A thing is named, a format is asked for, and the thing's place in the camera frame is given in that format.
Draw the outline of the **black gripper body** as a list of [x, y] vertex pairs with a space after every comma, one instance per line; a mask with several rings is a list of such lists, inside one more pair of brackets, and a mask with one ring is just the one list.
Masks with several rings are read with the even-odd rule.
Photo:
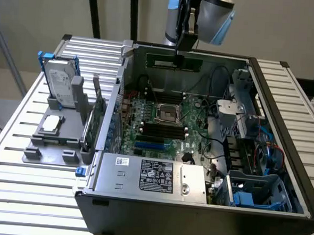
[[176, 51], [192, 50], [198, 37], [197, 0], [179, 0], [176, 26]]

